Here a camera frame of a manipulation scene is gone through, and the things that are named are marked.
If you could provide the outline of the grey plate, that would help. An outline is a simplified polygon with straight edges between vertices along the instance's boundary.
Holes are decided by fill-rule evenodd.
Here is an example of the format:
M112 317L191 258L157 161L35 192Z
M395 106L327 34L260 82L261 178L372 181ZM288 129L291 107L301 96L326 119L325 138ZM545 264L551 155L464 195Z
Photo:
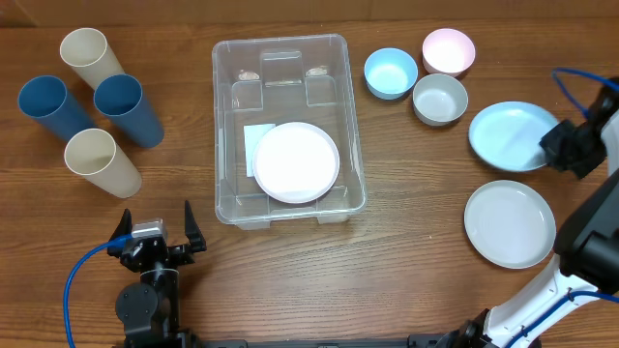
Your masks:
M471 245L489 262L526 269L542 262L556 236L547 202L525 184L498 180L476 189L463 213Z

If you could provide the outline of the beige cup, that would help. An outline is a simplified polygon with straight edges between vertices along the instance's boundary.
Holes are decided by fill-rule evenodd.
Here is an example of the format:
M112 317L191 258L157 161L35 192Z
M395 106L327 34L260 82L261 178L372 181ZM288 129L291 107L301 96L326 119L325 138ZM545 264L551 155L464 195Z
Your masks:
M74 174L118 198L135 195L142 185L141 174L106 130L75 134L65 147L64 161Z
M107 78L124 73L106 36L95 28L73 30L61 42L59 53L93 90Z

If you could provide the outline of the blue cup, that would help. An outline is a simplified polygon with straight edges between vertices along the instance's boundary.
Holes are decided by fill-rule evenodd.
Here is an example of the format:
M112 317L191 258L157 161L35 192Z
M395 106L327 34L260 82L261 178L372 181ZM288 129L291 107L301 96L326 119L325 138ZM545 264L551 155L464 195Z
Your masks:
M23 114L66 142L96 127L65 82L54 75L40 75L25 83L17 103Z
M93 99L98 111L138 146L153 148L163 141L162 123L132 75L108 77L97 87Z

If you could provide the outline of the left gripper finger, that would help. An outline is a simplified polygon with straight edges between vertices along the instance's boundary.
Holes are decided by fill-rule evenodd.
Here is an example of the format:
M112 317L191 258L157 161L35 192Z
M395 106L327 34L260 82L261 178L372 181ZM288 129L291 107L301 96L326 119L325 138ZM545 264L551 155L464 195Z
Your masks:
M185 235L187 236L191 246L204 246L204 236L195 221L192 213L191 203L185 201Z
M132 214L129 209L125 209L120 219L119 224L114 230L111 240L116 240L120 237L131 235L133 231Z

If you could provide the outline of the light blue plate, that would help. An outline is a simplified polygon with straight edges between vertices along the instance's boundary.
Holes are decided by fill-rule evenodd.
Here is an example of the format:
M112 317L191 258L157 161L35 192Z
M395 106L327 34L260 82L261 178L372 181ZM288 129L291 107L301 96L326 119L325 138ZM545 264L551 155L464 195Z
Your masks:
M533 103L502 101L473 118L468 139L474 152L489 165L527 172L547 165L540 141L558 124L550 112Z

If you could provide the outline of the light blue bowl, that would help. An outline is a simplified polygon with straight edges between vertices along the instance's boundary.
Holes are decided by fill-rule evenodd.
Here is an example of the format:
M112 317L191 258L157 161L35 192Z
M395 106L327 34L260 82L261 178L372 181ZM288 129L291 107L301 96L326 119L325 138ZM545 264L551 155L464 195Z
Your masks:
M415 84L419 69L415 59L399 48L384 47L371 53L364 65L368 89L379 99L396 100Z

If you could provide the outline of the pink bowl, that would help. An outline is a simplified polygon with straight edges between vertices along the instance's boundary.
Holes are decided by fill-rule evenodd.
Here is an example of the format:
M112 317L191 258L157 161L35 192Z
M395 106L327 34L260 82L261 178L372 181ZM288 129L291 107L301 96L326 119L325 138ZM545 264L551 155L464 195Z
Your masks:
M473 65L476 46L466 34L453 28L441 28L426 36L422 56L428 73L457 77Z

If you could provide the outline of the grey bowl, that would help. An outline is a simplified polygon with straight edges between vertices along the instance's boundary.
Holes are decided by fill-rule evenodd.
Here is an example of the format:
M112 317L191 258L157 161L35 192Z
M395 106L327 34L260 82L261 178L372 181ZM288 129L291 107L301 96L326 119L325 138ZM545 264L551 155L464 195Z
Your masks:
M454 77L433 73L421 78L413 88L412 104L420 121L432 127L456 122L469 104L463 84Z

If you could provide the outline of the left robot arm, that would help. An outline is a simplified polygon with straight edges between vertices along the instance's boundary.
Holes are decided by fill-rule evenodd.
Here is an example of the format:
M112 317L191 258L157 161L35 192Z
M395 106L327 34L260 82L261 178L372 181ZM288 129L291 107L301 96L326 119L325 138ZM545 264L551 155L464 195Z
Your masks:
M107 254L119 259L139 281L117 297L115 311L124 325L126 347L190 347L202 345L198 336L180 327L178 268L194 262L207 249L189 202L185 203L185 244L170 246L160 218L132 223L125 210L110 241Z

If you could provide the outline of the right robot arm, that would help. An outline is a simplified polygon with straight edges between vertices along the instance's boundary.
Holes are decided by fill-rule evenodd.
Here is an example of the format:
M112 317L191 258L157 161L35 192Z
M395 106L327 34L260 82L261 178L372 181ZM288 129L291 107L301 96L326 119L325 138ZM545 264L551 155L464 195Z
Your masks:
M618 80L601 83L594 102L577 109L584 122L559 122L535 104L505 101L473 119L469 142L491 166L512 172L548 165L582 179L601 163L608 177L563 223L534 190L499 180L479 187L464 209L466 234L490 262L523 269L549 260L508 301L485 309L440 347L536 347L539 336L582 305L616 301L618 291Z

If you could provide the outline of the white pink plate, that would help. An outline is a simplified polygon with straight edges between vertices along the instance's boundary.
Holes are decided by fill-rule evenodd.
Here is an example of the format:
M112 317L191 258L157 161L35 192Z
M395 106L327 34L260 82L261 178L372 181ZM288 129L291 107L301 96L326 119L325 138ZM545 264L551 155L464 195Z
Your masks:
M324 195L339 174L340 156L333 138L304 122L268 131L255 148L253 178L270 197L304 204Z

